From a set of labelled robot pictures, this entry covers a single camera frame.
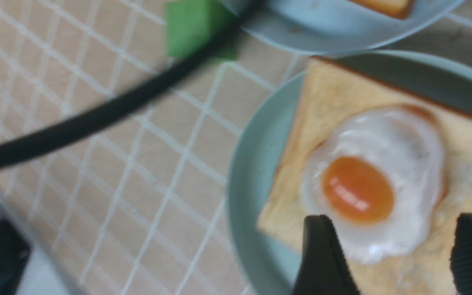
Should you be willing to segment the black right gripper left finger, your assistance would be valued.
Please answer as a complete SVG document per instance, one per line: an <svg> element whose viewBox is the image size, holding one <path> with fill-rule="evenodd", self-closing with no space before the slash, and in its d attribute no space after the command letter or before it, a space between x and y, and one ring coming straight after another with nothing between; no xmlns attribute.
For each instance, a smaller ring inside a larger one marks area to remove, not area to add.
<svg viewBox="0 0 472 295"><path fill-rule="evenodd" d="M294 295L359 295L332 220L304 218L303 252Z"/></svg>

